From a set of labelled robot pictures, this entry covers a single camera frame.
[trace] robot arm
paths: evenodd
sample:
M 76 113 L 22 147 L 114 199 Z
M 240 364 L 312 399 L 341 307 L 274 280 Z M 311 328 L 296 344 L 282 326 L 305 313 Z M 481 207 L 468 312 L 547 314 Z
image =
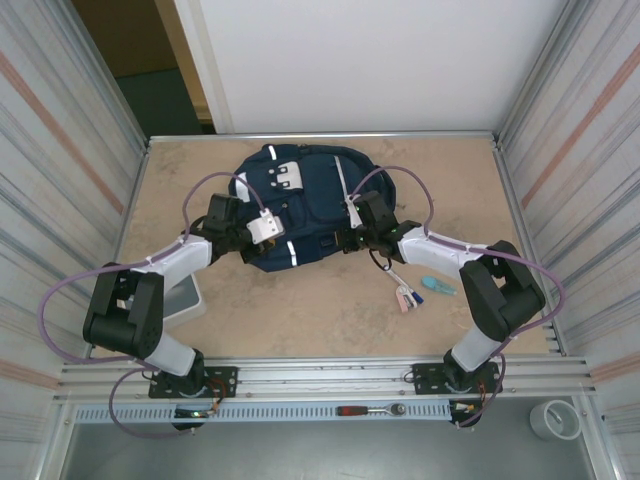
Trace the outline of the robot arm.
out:
M 449 384 L 465 390 L 487 366 L 492 354 L 545 305 L 542 290 L 524 265 L 470 251 L 472 247 L 518 256 L 506 241 L 472 245 L 436 233 L 425 234 L 417 222 L 398 223 L 377 192 L 353 201 L 361 223 L 342 232 L 345 253 L 370 248 L 400 263 L 424 265 L 461 281 L 474 326 L 444 358 Z M 498 286 L 494 278 L 504 279 Z
M 245 225 L 237 224 L 240 203 L 235 197 L 214 195 L 207 215 L 194 222 L 189 235 L 184 232 L 148 257 L 149 265 L 99 275 L 84 323 L 85 341 L 159 368 L 187 395 L 198 392 L 204 381 L 203 356 L 164 331 L 164 295 L 228 252 L 238 251 L 250 261 L 284 233 L 268 209 Z

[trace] ratchet wrench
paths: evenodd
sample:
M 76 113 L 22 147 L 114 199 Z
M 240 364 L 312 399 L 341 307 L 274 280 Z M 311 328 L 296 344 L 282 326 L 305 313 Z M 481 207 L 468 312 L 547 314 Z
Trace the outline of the ratchet wrench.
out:
M 336 408 L 336 415 L 339 417 L 357 417 L 370 413 L 386 413 L 392 417 L 401 417 L 407 413 L 407 407 L 402 403 L 391 403 L 386 407 L 347 406 Z

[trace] gray floor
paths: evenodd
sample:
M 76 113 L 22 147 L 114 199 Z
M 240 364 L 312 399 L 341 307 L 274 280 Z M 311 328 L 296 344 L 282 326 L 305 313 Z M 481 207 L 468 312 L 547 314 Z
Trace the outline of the gray floor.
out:
M 180 70 L 116 78 L 145 136 L 202 135 Z
M 63 478 L 593 478 L 581 439 L 547 443 L 533 434 L 528 415 L 540 402 L 498 400 L 475 432 L 445 422 L 243 423 L 205 425 L 195 437 L 138 440 L 113 425 L 83 425 Z

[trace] white container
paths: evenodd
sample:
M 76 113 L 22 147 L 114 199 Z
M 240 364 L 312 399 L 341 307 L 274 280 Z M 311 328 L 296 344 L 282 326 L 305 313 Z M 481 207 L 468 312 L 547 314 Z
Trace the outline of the white container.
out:
M 582 433 L 580 415 L 563 400 L 551 400 L 531 410 L 533 431 L 543 440 L 575 440 Z
M 200 293 L 195 275 L 191 274 L 164 296 L 163 328 L 171 329 L 189 320 L 201 317 L 207 311 L 207 305 Z

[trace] metal base plate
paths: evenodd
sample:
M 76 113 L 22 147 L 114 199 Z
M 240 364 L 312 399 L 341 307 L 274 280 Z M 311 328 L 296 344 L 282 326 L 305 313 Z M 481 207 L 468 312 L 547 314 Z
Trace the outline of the metal base plate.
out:
M 358 402 L 367 407 L 379 407 L 383 402 L 369 400 Z M 449 400 L 436 398 L 405 399 L 403 404 L 407 413 L 402 417 L 392 417 L 383 413 L 372 413 L 361 417 L 338 417 L 336 407 L 344 406 L 345 401 L 316 402 L 222 402 L 216 415 L 207 418 L 180 418 L 175 415 L 176 409 L 204 410 L 211 405 L 210 399 L 198 403 L 125 403 L 114 406 L 118 421 L 126 424 L 171 423 L 239 423 L 239 422 L 327 422 L 327 421 L 415 421 L 442 420 L 451 421 L 452 412 Z M 77 424 L 110 424 L 109 407 L 107 405 L 83 405 L 75 415 Z
M 222 380 L 226 389 L 225 398 L 233 398 L 236 396 L 236 386 L 238 385 L 238 368 L 237 367 L 205 367 L 205 375 L 207 378 L 215 378 Z M 149 398 L 213 398 L 220 396 L 220 389 L 213 390 L 209 385 L 205 385 L 202 390 L 191 396 L 172 390 L 167 385 L 164 377 L 154 375 L 153 381 L 149 386 Z
M 490 394 L 495 391 L 499 376 L 498 365 L 490 362 L 482 369 L 475 384 L 459 392 L 447 383 L 444 363 L 416 363 L 411 366 L 411 372 L 416 395 L 480 394 L 480 385 L 484 385 L 485 393 Z

